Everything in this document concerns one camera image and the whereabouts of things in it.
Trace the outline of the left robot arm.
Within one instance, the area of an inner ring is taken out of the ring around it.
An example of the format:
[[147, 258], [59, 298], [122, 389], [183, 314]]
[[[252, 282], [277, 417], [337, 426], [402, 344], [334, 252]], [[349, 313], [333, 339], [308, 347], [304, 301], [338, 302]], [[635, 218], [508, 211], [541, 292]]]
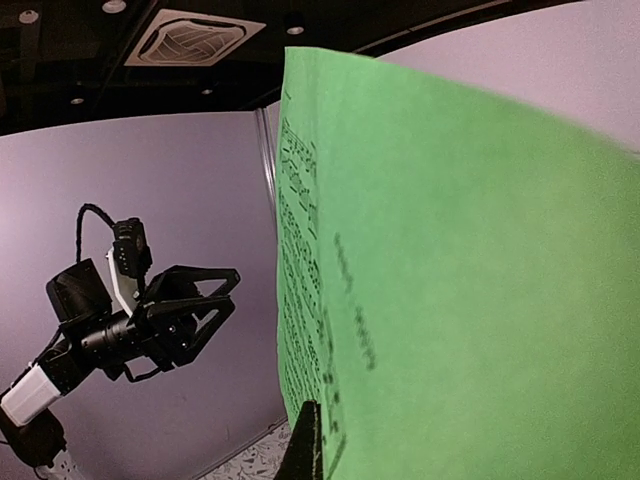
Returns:
[[143, 272], [111, 274], [112, 293], [90, 259], [47, 283], [56, 333], [1, 395], [1, 431], [33, 469], [53, 467], [66, 448], [53, 403], [96, 370], [137, 383], [192, 363], [234, 312], [240, 282], [233, 268], [175, 265], [150, 282]]

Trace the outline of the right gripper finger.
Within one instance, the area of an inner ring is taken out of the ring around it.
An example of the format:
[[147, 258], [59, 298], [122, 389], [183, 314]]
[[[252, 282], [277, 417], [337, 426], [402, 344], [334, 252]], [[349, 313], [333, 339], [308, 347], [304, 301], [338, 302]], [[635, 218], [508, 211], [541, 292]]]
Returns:
[[322, 439], [320, 404], [305, 401], [280, 464], [278, 480], [322, 480]]

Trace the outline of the green sheet music paper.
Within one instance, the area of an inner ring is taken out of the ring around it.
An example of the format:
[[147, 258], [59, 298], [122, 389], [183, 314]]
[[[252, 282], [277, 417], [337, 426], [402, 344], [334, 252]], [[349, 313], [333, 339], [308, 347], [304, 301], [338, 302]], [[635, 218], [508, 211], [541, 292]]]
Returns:
[[290, 47], [278, 363], [328, 479], [639, 475], [639, 161], [364, 56]]

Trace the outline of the ceiling air vent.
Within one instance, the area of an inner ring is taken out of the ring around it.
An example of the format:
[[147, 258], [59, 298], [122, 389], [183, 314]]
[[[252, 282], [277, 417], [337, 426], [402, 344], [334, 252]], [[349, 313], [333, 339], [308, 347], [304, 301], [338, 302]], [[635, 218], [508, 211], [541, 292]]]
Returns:
[[260, 22], [162, 8], [124, 65], [211, 67], [265, 27]]

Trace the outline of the left aluminium frame post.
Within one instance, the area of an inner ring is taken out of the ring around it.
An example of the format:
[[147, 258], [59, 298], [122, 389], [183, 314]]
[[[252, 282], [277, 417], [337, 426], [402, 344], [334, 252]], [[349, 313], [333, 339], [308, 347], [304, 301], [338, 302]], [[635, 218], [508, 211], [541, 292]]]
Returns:
[[274, 145], [271, 135], [268, 112], [265, 108], [258, 108], [254, 111], [258, 140], [260, 145], [261, 161], [265, 173], [267, 190], [272, 209], [276, 208], [276, 185], [275, 185], [275, 157]]

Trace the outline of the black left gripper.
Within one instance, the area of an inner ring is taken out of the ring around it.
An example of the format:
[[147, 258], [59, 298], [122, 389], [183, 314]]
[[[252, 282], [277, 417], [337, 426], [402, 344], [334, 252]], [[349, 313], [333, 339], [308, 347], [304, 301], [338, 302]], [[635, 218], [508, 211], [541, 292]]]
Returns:
[[[205, 297], [198, 283], [220, 281]], [[132, 314], [142, 353], [155, 365], [188, 365], [235, 310], [228, 296], [239, 284], [233, 268], [175, 265], [156, 275]]]

